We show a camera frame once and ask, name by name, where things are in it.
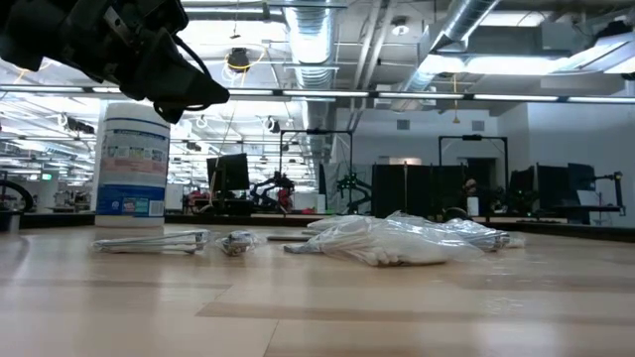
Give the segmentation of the bright ceiling light panel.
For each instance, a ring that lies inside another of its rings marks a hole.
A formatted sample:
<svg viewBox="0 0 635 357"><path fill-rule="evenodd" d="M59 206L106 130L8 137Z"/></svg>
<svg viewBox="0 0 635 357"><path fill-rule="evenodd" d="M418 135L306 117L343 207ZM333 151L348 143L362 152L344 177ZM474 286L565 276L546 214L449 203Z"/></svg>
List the bright ceiling light panel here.
<svg viewBox="0 0 635 357"><path fill-rule="evenodd" d="M546 75L562 67L566 58L514 56L454 57L428 55L419 65L418 73L472 73L499 75Z"/></svg>

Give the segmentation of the clear bagged striped toothbrush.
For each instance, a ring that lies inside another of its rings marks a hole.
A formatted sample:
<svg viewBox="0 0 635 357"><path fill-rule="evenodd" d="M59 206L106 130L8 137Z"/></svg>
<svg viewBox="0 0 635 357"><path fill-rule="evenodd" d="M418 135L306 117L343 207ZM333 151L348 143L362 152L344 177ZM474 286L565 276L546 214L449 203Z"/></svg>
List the clear bagged striped toothbrush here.
<svg viewBox="0 0 635 357"><path fill-rule="evenodd" d="M402 211L393 212L387 219L457 235L467 243L485 252L495 252L501 249L523 249L526 247L526 240L522 235L486 227L473 221L465 210L458 207L446 209L443 222L434 222Z"/></svg>

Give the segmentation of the black partition screen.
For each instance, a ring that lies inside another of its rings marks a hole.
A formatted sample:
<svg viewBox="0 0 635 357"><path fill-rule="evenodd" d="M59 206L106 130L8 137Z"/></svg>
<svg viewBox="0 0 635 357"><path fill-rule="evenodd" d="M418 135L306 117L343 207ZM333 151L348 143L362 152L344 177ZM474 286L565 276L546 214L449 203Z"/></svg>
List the black partition screen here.
<svg viewBox="0 0 635 357"><path fill-rule="evenodd" d="M464 204L465 166L374 165L371 214L401 211L424 218Z"/></svg>

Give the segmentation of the black monitor group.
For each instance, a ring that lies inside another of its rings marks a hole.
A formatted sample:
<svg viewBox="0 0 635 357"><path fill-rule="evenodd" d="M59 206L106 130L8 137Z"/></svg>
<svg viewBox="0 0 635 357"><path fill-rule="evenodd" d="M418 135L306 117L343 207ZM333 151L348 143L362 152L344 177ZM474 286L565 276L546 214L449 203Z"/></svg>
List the black monitor group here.
<svg viewBox="0 0 635 357"><path fill-rule="evenodd" d="M595 191L593 166L569 163L564 167L535 164L511 174L506 193L507 212L521 216L563 217L573 224L590 223L581 209L578 191Z"/></svg>

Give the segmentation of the silver ribbed ceiling duct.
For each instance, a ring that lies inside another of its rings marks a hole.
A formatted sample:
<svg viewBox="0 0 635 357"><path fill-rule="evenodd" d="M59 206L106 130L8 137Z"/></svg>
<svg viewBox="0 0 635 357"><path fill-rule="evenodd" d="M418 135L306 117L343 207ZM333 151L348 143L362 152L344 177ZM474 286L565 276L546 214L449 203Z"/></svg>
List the silver ribbed ceiling duct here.
<svg viewBox="0 0 635 357"><path fill-rule="evenodd" d="M334 41L334 12L327 7L332 0L289 0L300 2L299 7L286 7L284 15L289 26L292 60L300 67L295 69L297 86L304 90L332 89L334 69L332 64ZM332 102L320 98L305 99L303 113L306 129L334 130ZM327 159L332 138L328 135L308 135L309 154L313 164Z"/></svg>

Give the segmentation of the clear bag of cotton swabs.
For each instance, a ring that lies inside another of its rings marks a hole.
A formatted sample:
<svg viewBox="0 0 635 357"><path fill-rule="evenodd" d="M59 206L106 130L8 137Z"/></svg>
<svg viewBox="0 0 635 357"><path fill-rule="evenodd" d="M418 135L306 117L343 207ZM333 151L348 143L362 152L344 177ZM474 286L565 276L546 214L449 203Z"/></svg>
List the clear bag of cotton swabs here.
<svg viewBox="0 0 635 357"><path fill-rule="evenodd" d="M372 217L334 225L305 243L287 244L283 249L292 254L324 254L372 267L466 262L484 255L456 233Z"/></svg>

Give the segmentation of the black computer monitor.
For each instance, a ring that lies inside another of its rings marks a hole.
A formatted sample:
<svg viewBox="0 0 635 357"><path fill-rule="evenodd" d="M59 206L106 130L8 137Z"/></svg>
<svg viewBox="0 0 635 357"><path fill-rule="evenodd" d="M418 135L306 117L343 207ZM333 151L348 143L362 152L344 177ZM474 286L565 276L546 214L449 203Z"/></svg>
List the black computer monitor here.
<svg viewBox="0 0 635 357"><path fill-rule="evenodd" d="M227 195L233 190L247 190L250 186L246 154L226 155L206 160L209 190Z"/></svg>

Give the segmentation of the dark bin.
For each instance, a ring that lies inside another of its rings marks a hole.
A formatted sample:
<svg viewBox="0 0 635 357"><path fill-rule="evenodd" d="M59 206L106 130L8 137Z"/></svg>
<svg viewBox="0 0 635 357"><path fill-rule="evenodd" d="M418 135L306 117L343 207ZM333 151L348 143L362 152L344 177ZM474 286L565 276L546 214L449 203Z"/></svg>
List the dark bin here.
<svg viewBox="0 0 635 357"><path fill-rule="evenodd" d="M20 210L0 210L0 233L16 233L24 213Z"/></svg>

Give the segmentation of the grey curtain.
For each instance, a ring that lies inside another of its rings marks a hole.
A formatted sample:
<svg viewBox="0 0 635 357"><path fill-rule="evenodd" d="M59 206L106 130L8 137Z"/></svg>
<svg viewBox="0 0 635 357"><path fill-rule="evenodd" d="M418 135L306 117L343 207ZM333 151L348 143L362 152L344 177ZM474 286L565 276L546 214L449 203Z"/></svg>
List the grey curtain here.
<svg viewBox="0 0 635 357"><path fill-rule="evenodd" d="M319 187L326 196L328 203L345 203L349 199L356 200L364 197L359 190L344 188L339 190L337 183L349 174L354 174L361 184L357 184L368 195L371 195L372 166L367 164L348 164L345 162L321 164L319 167Z"/></svg>

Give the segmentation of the small bagged nail clipper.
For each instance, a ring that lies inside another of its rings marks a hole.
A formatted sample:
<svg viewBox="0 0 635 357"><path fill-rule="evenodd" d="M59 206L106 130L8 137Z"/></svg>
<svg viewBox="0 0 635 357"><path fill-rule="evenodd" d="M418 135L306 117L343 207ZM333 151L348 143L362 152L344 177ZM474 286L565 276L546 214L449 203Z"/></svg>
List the small bagged nail clipper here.
<svg viewBox="0 0 635 357"><path fill-rule="evenodd" d="M246 230L232 231L227 236L215 240L216 246L229 257L240 256L259 243L259 237Z"/></svg>

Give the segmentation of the white wipes canister blue label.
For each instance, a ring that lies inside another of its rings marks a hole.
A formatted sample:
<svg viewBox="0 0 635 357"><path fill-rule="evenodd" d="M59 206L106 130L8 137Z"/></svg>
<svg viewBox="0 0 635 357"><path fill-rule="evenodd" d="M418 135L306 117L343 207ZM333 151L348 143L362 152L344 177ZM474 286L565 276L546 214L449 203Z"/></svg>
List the white wipes canister blue label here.
<svg viewBox="0 0 635 357"><path fill-rule="evenodd" d="M165 222L171 126L143 104L111 103L98 125L95 224Z"/></svg>

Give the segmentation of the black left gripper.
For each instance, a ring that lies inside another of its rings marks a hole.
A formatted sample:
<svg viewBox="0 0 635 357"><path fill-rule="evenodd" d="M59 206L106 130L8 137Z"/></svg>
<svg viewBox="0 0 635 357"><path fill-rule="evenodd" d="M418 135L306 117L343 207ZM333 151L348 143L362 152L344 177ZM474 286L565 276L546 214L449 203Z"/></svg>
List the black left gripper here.
<svg viewBox="0 0 635 357"><path fill-rule="evenodd" d="M176 36L187 24L179 0L0 0L0 59L31 71L55 60L176 124L230 98Z"/></svg>

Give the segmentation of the long ceiling light strip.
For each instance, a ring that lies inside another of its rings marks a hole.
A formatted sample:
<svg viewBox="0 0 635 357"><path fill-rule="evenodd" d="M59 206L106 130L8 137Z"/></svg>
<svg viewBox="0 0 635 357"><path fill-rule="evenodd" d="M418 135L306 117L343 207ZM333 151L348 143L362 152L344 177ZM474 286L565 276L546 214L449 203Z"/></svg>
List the long ceiling light strip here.
<svg viewBox="0 0 635 357"><path fill-rule="evenodd" d="M122 96L117 87L110 86L70 86L70 85L25 85L0 84L0 92L49 94L61 96L96 95ZM309 89L255 89L230 88L233 100L259 97L299 97L299 98L346 98L346 99L386 99L386 100L447 100L447 101L490 101L490 102L539 102L566 104L610 104L635 105L635 96L571 96L571 95L524 95L492 93L450 93L450 92L396 92L368 90L309 90Z"/></svg>

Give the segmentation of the clear bagged white toothbrush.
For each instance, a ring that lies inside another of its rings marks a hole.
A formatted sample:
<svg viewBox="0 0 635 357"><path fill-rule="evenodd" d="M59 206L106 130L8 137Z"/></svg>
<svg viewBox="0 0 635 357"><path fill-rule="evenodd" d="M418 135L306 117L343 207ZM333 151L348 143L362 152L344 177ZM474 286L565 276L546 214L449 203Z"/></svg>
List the clear bagged white toothbrush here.
<svg viewBox="0 0 635 357"><path fill-rule="evenodd" d="M178 231L160 236L98 240L91 248L100 253L164 253L194 254L207 245L211 232L205 229Z"/></svg>

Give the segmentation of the silver smooth ceiling duct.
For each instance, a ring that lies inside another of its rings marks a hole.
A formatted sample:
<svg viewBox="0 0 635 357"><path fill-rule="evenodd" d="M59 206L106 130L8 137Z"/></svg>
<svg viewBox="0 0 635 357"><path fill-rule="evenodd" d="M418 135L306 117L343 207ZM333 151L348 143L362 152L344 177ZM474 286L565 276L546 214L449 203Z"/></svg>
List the silver smooth ceiling duct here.
<svg viewBox="0 0 635 357"><path fill-rule="evenodd" d="M452 0L446 16L424 28L418 42L418 64L399 84L398 92L426 92L436 76L461 72L468 39L501 0Z"/></svg>

